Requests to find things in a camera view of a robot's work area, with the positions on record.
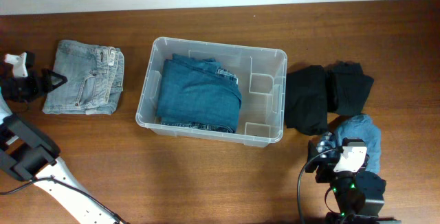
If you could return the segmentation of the light blue jeans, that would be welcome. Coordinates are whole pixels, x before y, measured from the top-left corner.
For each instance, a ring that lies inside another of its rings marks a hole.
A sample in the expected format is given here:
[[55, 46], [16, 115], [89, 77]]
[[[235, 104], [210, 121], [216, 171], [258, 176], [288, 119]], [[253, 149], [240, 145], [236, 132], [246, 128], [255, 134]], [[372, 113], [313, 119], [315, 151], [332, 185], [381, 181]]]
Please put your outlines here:
[[124, 55], [112, 46], [61, 40], [53, 71], [67, 82], [48, 93], [45, 114], [111, 115], [124, 82]]

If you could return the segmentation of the dark blue jeans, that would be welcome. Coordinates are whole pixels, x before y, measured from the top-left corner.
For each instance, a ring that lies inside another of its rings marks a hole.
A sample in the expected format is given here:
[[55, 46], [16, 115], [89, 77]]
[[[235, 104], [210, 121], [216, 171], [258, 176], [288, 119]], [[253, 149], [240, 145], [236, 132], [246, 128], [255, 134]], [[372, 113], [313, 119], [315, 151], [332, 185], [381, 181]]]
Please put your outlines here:
[[164, 61], [156, 116], [163, 125], [235, 133], [239, 79], [214, 58], [173, 54]]

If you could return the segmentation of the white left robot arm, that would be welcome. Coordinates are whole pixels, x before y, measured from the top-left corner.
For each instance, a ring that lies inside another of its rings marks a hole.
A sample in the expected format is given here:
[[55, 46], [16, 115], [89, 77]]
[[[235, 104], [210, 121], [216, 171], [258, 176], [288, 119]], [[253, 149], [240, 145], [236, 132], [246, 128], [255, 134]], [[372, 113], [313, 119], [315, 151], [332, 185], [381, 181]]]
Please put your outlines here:
[[23, 185], [2, 192], [11, 195], [36, 186], [62, 205], [79, 223], [113, 224], [126, 221], [92, 197], [76, 180], [60, 157], [58, 145], [36, 126], [14, 113], [7, 101], [31, 102], [67, 83], [67, 78], [48, 69], [39, 76], [1, 80], [1, 170]]

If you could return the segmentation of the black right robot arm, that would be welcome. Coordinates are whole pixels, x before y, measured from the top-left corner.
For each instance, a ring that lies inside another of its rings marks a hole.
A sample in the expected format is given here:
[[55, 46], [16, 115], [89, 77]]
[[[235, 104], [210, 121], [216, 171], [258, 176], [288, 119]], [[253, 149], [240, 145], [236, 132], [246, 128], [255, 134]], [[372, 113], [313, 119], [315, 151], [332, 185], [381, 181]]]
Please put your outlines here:
[[384, 206], [386, 181], [366, 170], [369, 156], [361, 139], [343, 139], [341, 146], [319, 151], [308, 143], [307, 162], [300, 174], [316, 173], [317, 183], [329, 184], [338, 211], [329, 211], [324, 223], [401, 223], [393, 217], [379, 217]]

